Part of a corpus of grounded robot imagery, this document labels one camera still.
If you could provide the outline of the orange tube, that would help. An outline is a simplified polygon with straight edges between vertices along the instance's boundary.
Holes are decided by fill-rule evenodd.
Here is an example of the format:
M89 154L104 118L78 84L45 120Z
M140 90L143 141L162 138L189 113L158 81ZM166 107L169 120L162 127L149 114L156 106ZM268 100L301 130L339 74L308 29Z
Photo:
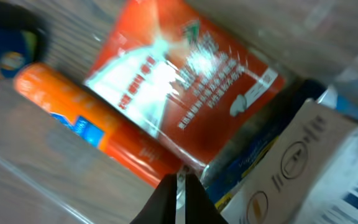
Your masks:
M24 67L14 88L90 145L152 187L183 162L102 100L42 63Z

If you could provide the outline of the blue VapoDrops box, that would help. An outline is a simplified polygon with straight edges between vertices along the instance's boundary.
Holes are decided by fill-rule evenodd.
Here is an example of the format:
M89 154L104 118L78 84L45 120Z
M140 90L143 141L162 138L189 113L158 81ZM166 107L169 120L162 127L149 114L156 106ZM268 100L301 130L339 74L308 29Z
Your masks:
M218 211L222 211L230 202L238 191L243 178L264 158L279 135L291 123L303 103L309 98L358 119L358 107L339 95L335 88L325 87L316 80L305 80L290 95L290 98L280 105L278 114L269 119L236 159L226 166L206 188L209 199Z

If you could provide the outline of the clear plastic container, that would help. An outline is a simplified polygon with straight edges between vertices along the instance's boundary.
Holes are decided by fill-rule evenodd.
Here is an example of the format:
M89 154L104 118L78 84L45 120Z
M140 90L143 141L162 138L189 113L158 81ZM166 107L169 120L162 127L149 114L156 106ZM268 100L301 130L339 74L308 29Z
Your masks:
M44 61L80 82L124 7L14 1L41 18ZM192 1L285 73L334 84L358 106L358 1ZM152 187L0 80L0 223L129 223Z

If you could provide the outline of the red Haleon box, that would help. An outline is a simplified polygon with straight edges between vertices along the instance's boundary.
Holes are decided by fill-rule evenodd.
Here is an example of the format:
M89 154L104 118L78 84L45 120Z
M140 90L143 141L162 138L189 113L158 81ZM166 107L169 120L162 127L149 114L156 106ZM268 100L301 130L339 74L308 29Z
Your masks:
M128 1L85 85L204 169L285 79L184 1Z

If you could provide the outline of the white medicine box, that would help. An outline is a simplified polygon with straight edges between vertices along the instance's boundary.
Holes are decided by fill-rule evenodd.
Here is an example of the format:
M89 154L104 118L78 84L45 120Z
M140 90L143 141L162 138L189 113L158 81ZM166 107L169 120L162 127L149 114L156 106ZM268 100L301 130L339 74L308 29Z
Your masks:
M229 223L358 223L358 122L306 101L244 179Z

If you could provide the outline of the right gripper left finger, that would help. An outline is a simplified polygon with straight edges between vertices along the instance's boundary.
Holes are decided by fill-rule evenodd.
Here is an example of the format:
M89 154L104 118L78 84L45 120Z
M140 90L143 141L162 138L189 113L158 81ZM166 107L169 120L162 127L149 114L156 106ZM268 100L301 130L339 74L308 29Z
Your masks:
M177 175L168 174L130 224L175 224L176 205Z

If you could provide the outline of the dark bottle white cap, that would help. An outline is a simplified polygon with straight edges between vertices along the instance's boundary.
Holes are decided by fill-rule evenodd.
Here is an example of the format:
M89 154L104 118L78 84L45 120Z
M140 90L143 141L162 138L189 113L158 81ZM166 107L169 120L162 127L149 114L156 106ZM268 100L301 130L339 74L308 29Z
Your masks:
M11 79L44 56L45 22L32 11L0 1L0 79Z

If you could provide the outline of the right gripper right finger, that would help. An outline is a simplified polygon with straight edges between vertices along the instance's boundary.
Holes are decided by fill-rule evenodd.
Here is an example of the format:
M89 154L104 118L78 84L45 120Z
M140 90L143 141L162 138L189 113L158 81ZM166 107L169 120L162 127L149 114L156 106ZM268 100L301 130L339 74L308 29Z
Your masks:
M187 174L185 180L185 223L227 224L210 201L201 182L195 174Z

